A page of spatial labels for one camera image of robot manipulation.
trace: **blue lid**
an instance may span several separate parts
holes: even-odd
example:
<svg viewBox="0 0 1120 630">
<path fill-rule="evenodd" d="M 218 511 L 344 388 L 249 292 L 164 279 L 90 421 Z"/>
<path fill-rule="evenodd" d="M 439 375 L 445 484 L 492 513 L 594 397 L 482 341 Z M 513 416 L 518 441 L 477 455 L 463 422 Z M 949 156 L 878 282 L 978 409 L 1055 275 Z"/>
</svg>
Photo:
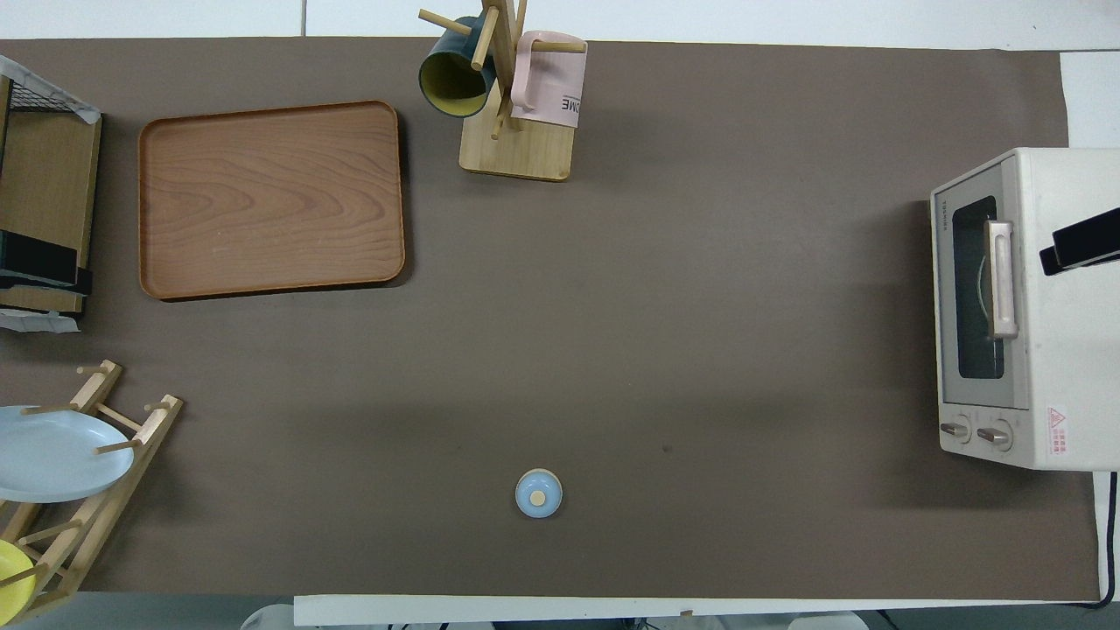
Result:
<svg viewBox="0 0 1120 630">
<path fill-rule="evenodd" d="M 551 471 L 533 469 L 521 476 L 513 491 L 517 507 L 525 516 L 545 518 L 552 516 L 563 499 L 560 480 Z"/>
</svg>

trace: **mug rack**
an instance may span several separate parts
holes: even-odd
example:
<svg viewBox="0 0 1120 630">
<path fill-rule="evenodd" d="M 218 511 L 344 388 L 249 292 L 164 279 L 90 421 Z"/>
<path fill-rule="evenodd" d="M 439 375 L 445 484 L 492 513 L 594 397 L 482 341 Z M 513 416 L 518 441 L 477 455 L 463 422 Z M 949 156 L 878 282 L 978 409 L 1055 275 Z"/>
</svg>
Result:
<svg viewBox="0 0 1120 630">
<path fill-rule="evenodd" d="M 494 57 L 496 83 L 482 111 L 463 121 L 459 166 L 473 173 L 562 182 L 571 173 L 576 130 L 510 115 L 516 45 L 524 31 L 526 0 L 482 0 L 485 21 L 472 67 L 479 70 L 487 52 Z M 468 35 L 470 28 L 421 9 L 419 18 Z M 533 44 L 534 53 L 586 53 L 584 44 Z"/>
<path fill-rule="evenodd" d="M 131 432 L 132 438 L 99 451 L 133 448 L 134 457 L 132 466 L 123 476 L 108 489 L 81 500 L 73 516 L 58 525 L 43 527 L 36 522 L 43 508 L 40 503 L 0 500 L 0 517 L 10 512 L 7 522 L 0 518 L 0 540 L 15 545 L 35 563 L 27 571 L 0 581 L 2 589 L 21 580 L 35 580 L 31 596 L 9 623 L 38 617 L 74 596 L 183 408 L 183 400 L 164 396 L 159 402 L 146 405 L 148 418 L 143 423 L 136 423 L 105 406 L 105 399 L 122 371 L 121 365 L 108 360 L 100 365 L 78 368 L 77 373 L 90 374 L 90 378 L 69 404 L 24 409 L 25 414 L 59 409 L 72 409 L 90 416 L 101 414 L 125 432 Z M 50 540 L 45 549 L 37 550 L 32 547 L 45 540 Z"/>
</svg>

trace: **pink mug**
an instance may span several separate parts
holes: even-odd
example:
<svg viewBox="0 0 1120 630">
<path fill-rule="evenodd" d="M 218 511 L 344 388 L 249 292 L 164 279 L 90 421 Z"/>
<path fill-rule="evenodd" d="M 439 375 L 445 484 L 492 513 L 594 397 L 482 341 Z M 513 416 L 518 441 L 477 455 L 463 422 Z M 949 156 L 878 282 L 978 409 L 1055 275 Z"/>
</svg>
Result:
<svg viewBox="0 0 1120 630">
<path fill-rule="evenodd" d="M 581 44 L 584 53 L 536 53 L 534 41 Z M 587 43 L 551 30 L 529 30 L 517 41 L 513 71 L 511 115 L 564 127 L 579 127 L 579 104 L 584 95 Z"/>
</svg>

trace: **toaster oven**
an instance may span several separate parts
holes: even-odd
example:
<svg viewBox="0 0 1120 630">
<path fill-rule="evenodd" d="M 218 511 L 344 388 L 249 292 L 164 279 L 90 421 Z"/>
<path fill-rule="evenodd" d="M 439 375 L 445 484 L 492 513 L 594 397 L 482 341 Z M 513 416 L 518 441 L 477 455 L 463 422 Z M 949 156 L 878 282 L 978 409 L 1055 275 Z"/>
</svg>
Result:
<svg viewBox="0 0 1120 630">
<path fill-rule="evenodd" d="M 1120 149 L 1014 149 L 931 219 L 941 447 L 1120 469 Z"/>
</svg>

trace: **oven window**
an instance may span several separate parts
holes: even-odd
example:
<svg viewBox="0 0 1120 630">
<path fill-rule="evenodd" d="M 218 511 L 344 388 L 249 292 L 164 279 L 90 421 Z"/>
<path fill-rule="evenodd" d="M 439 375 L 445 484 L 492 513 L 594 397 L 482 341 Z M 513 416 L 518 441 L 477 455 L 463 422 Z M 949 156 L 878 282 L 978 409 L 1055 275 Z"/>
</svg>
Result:
<svg viewBox="0 0 1120 630">
<path fill-rule="evenodd" d="M 953 213 L 953 272 L 956 285 L 956 358 L 965 379 L 1004 377 L 1004 341 L 988 336 L 983 304 L 987 274 L 983 224 L 996 220 L 996 197 L 987 196 Z"/>
</svg>

